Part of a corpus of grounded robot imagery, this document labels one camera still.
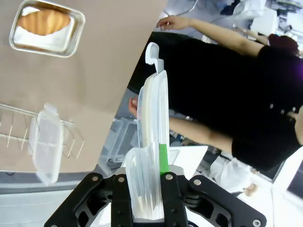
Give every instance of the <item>green tab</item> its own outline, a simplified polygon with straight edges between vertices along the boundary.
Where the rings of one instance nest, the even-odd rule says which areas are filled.
[[[169,172],[169,160],[166,144],[159,144],[160,175]]]

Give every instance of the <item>croissant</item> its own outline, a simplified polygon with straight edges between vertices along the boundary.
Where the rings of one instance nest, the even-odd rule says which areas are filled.
[[[36,35],[49,35],[60,31],[70,21],[68,15],[51,9],[44,9],[20,17],[17,25]]]

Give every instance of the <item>metal tray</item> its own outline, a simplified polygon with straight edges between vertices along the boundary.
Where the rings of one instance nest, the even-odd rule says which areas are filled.
[[[52,9],[67,14],[71,22],[60,31],[46,36],[35,35],[17,26],[20,16],[42,9]],[[77,50],[84,24],[84,14],[79,11],[47,1],[25,0],[19,6],[15,16],[9,35],[9,44],[19,51],[68,58]]]

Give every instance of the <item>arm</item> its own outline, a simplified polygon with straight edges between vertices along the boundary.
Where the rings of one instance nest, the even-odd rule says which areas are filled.
[[[216,41],[220,45],[232,49],[240,54],[257,56],[260,49],[263,47],[262,44],[250,41],[230,29],[197,19],[170,16],[161,19],[157,23],[157,27],[160,27],[161,30],[181,30],[186,27],[192,27],[197,31],[205,34],[210,39]]]
[[[232,152],[232,138],[215,132],[203,124],[170,117],[169,129],[196,143],[207,144],[225,152]]]

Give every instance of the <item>wire dish rack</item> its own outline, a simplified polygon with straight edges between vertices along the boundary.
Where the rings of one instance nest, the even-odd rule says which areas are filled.
[[[33,148],[28,137],[32,121],[36,122],[39,137],[40,129],[37,124],[37,117],[38,113],[0,104],[0,139],[6,139],[6,147],[8,148],[12,142],[16,142],[20,150],[28,147],[28,152],[32,154]],[[63,125],[62,154],[66,158],[78,158],[85,140],[74,123],[63,120],[61,120],[61,123]]]

